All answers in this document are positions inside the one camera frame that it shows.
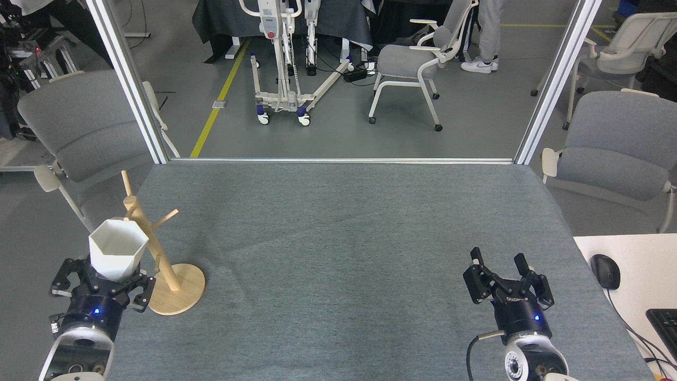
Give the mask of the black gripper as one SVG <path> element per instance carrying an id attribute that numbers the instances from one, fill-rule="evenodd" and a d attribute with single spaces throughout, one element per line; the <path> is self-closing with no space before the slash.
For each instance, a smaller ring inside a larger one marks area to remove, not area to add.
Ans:
<path id="1" fill-rule="evenodd" d="M 65 331 L 87 327 L 103 331 L 114 341 L 123 310 L 130 305 L 138 313 L 143 313 L 148 307 L 154 291 L 155 277 L 148 276 L 142 271 L 131 275 L 122 283 L 95 277 L 98 288 L 94 289 L 86 277 L 90 270 L 89 257 L 66 258 L 54 277 L 49 296 L 70 297 L 70 305 L 65 314 L 50 316 L 54 339 Z M 71 286 L 68 275 L 72 273 L 78 274 L 80 284 L 71 293 L 68 291 Z M 130 292 L 138 287 L 142 288 L 142 291 L 133 298 L 129 297 Z"/>
<path id="2" fill-rule="evenodd" d="M 514 261 L 522 276 L 519 294 L 512 296 L 503 290 L 496 290 L 494 293 L 494 318 L 498 330 L 505 331 L 501 342 L 507 345 L 510 336 L 525 331 L 550 338 L 551 329 L 543 314 L 543 310 L 554 305 L 548 279 L 545 275 L 537 274 L 528 265 L 523 253 L 518 253 Z M 502 286 L 501 278 L 484 265 L 479 247 L 471 249 L 471 265 L 464 271 L 463 279 L 474 304 L 480 304 L 489 296 L 492 282 Z"/>

